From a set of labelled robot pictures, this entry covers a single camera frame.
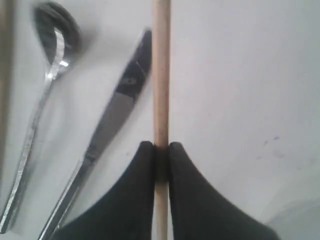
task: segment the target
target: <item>metal knife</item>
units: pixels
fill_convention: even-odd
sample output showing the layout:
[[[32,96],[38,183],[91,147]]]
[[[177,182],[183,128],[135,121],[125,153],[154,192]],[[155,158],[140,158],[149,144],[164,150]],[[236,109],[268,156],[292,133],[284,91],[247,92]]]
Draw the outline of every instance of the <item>metal knife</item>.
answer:
[[[77,164],[38,240],[49,240],[60,227],[83,182],[133,110],[151,68],[152,33],[148,29],[106,106],[83,159]]]

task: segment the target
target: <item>butter knife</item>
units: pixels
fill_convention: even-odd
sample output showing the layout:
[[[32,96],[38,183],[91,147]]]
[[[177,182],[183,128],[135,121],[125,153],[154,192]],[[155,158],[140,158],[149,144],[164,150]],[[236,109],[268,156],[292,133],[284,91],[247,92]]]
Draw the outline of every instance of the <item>butter knife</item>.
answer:
[[[84,157],[77,164],[38,240],[50,240],[97,160],[132,112],[151,68],[152,33],[148,29],[129,61],[98,123]]]

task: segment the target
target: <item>knife blade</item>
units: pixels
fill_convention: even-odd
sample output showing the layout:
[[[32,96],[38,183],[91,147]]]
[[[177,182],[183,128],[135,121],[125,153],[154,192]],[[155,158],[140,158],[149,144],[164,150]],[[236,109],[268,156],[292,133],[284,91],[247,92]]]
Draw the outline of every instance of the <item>knife blade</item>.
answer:
[[[52,238],[75,201],[89,172],[128,119],[148,77],[151,68],[151,52],[152,33],[147,29],[102,114],[83,159],[73,171],[38,240]]]

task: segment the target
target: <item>knife handle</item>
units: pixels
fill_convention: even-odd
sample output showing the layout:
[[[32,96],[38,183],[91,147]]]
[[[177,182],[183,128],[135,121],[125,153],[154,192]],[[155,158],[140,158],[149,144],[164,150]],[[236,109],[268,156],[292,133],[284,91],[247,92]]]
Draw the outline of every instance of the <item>knife handle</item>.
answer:
[[[133,98],[135,102],[151,68],[152,33],[145,30],[133,57],[126,66],[115,91]]]
[[[54,232],[60,228],[60,224],[64,220],[93,166],[94,165],[86,158],[77,164],[60,199],[42,229],[38,240],[50,240]]]

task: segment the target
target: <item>spoon handle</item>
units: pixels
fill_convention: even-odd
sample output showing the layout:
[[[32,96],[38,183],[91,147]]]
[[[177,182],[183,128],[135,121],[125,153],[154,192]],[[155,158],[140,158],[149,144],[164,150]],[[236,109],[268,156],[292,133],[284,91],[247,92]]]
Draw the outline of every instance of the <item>spoon handle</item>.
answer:
[[[46,100],[48,98],[50,89],[52,86],[52,81],[46,80],[43,93],[41,98],[38,100],[36,104],[36,109],[31,116],[31,123],[28,127],[26,137],[24,140],[22,153],[20,155],[20,160],[18,163],[18,169],[16,172],[15,180],[13,182],[13,186],[11,188],[8,200],[5,204],[5,208],[1,215],[0,220],[0,234],[5,234],[11,227],[15,216],[18,212],[23,194],[26,190],[26,175],[28,168],[28,163],[30,161],[30,156],[32,153],[32,149],[34,146],[35,138],[37,135],[38,123],[44,109]]]
[[[88,158],[84,158],[84,160],[80,161],[77,164],[59,201],[56,203],[49,219],[42,229],[38,240],[50,240],[53,236],[53,233],[57,229],[59,229],[66,213],[74,202],[74,199],[76,198],[81,186],[83,185],[93,167],[94,164]]]

